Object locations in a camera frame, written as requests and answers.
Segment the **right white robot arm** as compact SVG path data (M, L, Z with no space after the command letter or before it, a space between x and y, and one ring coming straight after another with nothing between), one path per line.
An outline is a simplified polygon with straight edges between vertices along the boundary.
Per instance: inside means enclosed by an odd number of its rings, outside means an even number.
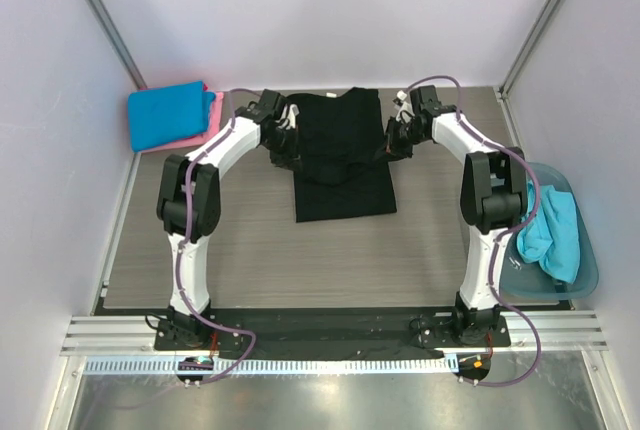
M482 345L499 329L508 231L528 209L523 154L486 137L457 106L442 104L433 86L401 90L394 105L397 114L387 123L384 157L410 158L416 145L431 141L462 164L459 206L469 230L466 272L452 316L438 328L446 343Z

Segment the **black t shirt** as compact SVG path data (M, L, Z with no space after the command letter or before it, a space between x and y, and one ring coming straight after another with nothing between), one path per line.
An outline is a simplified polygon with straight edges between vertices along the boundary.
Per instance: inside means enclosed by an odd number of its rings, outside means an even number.
M289 100L299 109L295 220L395 213L389 165L375 158L384 143L378 91L353 87L337 97L294 93Z

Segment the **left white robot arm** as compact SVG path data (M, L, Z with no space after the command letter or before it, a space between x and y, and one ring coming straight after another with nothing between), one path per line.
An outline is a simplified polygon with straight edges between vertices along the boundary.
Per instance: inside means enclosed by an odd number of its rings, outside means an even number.
M297 104L265 90L235 110L206 143L165 160L156 213L171 247L173 289L167 315L155 327L155 349L203 349L220 331L210 319L207 260L210 237L221 218L222 179L260 146L271 152L274 165L299 166L298 120Z

